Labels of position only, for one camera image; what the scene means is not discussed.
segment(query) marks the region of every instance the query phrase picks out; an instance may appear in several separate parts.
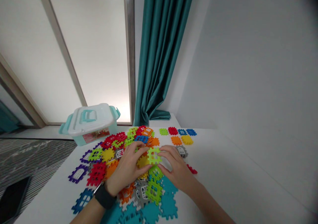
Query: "watch strap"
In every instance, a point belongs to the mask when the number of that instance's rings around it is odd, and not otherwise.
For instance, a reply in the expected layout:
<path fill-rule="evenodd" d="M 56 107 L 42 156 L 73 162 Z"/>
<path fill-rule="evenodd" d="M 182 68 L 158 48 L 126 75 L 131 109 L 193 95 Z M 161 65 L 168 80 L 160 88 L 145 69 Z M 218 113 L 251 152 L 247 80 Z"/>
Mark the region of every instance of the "watch strap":
<path fill-rule="evenodd" d="M 112 197 L 109 192 L 106 191 L 104 185 L 105 184 L 99 186 L 99 188 L 96 190 L 95 198 L 106 210 L 109 210 L 116 201 L 116 197 Z"/>

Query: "carpet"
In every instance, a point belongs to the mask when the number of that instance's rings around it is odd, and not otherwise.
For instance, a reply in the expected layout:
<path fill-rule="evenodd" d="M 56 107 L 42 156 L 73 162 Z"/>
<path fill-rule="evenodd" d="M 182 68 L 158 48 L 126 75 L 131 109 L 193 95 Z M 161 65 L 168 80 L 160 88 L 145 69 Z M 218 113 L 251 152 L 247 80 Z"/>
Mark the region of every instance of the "carpet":
<path fill-rule="evenodd" d="M 20 215 L 75 147 L 74 141 L 0 139 L 0 198 L 7 186 L 31 175 Z"/>

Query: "smartphone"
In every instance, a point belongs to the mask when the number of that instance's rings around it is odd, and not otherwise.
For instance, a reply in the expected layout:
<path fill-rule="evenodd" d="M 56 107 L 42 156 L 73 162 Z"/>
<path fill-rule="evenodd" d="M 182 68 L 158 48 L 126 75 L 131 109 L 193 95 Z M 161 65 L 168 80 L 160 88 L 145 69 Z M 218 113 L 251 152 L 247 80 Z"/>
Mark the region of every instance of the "smartphone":
<path fill-rule="evenodd" d="M 7 223 L 19 214 L 30 180 L 31 176 L 6 188 L 0 199 L 0 224 Z"/>

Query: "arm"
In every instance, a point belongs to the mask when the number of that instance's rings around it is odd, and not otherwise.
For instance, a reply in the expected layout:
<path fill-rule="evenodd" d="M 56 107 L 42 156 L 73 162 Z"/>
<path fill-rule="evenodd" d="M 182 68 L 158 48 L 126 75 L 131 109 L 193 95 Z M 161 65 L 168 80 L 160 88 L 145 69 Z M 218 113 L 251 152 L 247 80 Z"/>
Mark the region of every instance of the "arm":
<path fill-rule="evenodd" d="M 213 199 L 206 188 L 193 176 L 180 156 L 178 150 L 171 145 L 160 147 L 158 156 L 165 157 L 172 166 L 172 171 L 158 164 L 162 173 L 181 191 L 186 193 L 198 206 L 209 223 L 235 223 L 229 215 Z"/>
<path fill-rule="evenodd" d="M 111 196 L 115 197 L 124 187 L 134 182 L 151 168 L 152 165 L 146 165 L 141 169 L 137 168 L 138 159 L 149 150 L 148 147 L 143 147 L 135 153 L 135 149 L 142 145 L 142 142 L 137 141 L 125 149 L 115 172 L 104 185 Z M 104 213 L 105 209 L 93 197 L 70 224 L 100 224 Z"/>

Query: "teal curtain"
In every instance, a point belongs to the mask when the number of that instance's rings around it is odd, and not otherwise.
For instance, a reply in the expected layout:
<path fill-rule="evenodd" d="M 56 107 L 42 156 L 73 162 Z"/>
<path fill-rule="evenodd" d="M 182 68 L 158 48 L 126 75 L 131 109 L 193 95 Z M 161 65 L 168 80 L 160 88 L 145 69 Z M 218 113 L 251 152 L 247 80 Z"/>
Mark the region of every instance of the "teal curtain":
<path fill-rule="evenodd" d="M 192 0 L 145 0 L 134 126 L 169 120 L 165 100 Z"/>
<path fill-rule="evenodd" d="M 19 127 L 19 120 L 12 112 L 0 101 L 0 132 L 11 132 Z"/>

